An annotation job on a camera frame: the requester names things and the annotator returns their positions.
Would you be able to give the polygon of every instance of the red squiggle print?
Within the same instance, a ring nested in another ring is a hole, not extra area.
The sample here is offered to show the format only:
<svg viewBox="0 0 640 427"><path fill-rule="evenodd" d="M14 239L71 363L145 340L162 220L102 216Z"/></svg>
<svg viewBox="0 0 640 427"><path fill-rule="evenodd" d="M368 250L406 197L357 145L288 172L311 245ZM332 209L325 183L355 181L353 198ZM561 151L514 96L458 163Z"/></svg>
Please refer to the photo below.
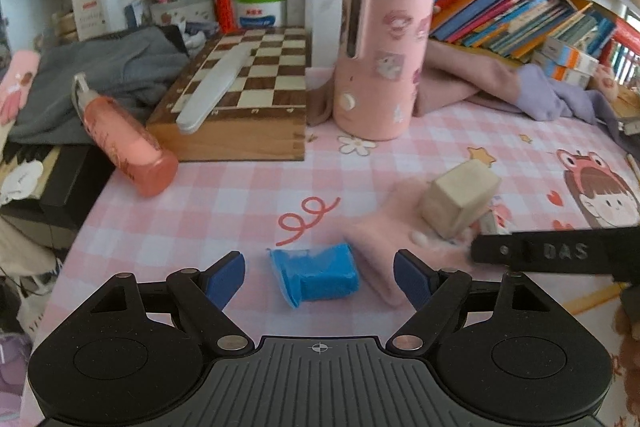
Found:
<svg viewBox="0 0 640 427"><path fill-rule="evenodd" d="M320 205L320 208L318 210L309 208L307 205L310 201L315 201L316 203L318 203L318 205ZM285 245L288 245L289 243L293 243L294 241L300 239L300 237L302 237L303 233L305 233L306 230L312 229L314 226L320 223L320 221L322 221L322 218L324 217L324 214L331 212L336 206L338 206L339 203L340 203L340 198L335 198L335 201L331 205L326 206L326 203L324 203L324 200L316 196L311 196L310 198L305 198L304 200L302 200L302 204L300 205L302 207L302 210L304 210L307 214L311 214L312 216L315 216L314 219L310 223L305 223L305 220L303 219L302 216L300 216L300 214L294 214L293 212L287 212L286 214L282 214L278 218L279 227L281 227L281 229L283 230L287 230L287 232L296 232L296 233L295 235L293 235L292 237L289 237L288 239L285 239L284 241L277 242L276 247L284 247ZM287 225L284 222L285 219L287 219L287 217L290 217L291 219L295 220L298 225L296 227Z"/></svg>

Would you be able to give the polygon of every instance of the white jar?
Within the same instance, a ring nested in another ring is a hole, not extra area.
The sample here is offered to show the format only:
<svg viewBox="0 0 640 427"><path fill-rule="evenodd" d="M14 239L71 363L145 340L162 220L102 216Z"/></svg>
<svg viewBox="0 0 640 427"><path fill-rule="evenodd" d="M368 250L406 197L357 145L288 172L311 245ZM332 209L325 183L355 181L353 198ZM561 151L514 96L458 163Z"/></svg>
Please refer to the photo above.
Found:
<svg viewBox="0 0 640 427"><path fill-rule="evenodd" d="M236 0L236 14L241 28L285 26L286 0Z"/></svg>

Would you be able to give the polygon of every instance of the crosshair mark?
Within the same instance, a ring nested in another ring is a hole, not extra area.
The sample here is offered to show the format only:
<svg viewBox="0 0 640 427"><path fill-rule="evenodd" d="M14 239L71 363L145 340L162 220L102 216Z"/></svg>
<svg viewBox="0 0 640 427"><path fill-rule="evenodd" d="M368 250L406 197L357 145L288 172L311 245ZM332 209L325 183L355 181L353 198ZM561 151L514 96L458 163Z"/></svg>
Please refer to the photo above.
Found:
<svg viewBox="0 0 640 427"><path fill-rule="evenodd" d="M327 349L331 349L331 347L323 344L322 342L318 342L317 344L310 346L309 349L313 349L319 355L320 353L324 353Z"/></svg>

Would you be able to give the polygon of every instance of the pink checkered tablecloth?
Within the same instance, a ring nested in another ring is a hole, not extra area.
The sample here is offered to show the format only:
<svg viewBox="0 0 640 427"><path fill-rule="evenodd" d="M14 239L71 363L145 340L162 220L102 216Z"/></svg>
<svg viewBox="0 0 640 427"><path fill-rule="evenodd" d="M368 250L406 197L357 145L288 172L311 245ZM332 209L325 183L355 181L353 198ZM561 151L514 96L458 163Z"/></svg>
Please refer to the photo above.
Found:
<svg viewBox="0 0 640 427"><path fill-rule="evenodd" d="M39 337L49 334L111 275L136 274L138 281L164 280L183 267L200 269L230 250L247 262L244 285L225 312L254 341L261 335L379 335L383 343L412 314L386 305L364 283L348 299L303 303L293 310L280 294L266 248L295 232L278 225L285 213L311 222L302 208L310 196L327 206L317 226L284 248L338 243L338 223L376 209L392 185L406 176L433 178L471 156L491 164L502 177L500 196L518 230L586 228L575 195L564 181L556 152L597 153L638 194L638 182L624 153L599 129L578 120L543 123L471 103L459 103L414 119L401 138L362 143L333 123L307 131L304 162L181 164L174 183L145 200L118 172L111 178L71 249L42 320ZM311 201L308 208L317 208ZM295 219L286 223L295 225ZM501 270L495 269L495 280ZM610 287L607 277L536 275L559 302ZM611 319L617 299L577 315L615 357L620 340ZM609 427L632 427L621 375L600 411ZM42 418L30 390L21 425Z"/></svg>

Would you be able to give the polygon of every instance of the beige eraser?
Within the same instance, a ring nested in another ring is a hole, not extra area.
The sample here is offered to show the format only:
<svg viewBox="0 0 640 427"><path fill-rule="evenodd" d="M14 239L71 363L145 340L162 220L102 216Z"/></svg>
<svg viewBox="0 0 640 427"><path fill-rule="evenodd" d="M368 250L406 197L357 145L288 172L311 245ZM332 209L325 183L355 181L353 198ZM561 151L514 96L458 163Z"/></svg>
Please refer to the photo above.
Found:
<svg viewBox="0 0 640 427"><path fill-rule="evenodd" d="M500 181L480 160L453 167L425 191L422 218L444 239L451 239L485 213Z"/></svg>

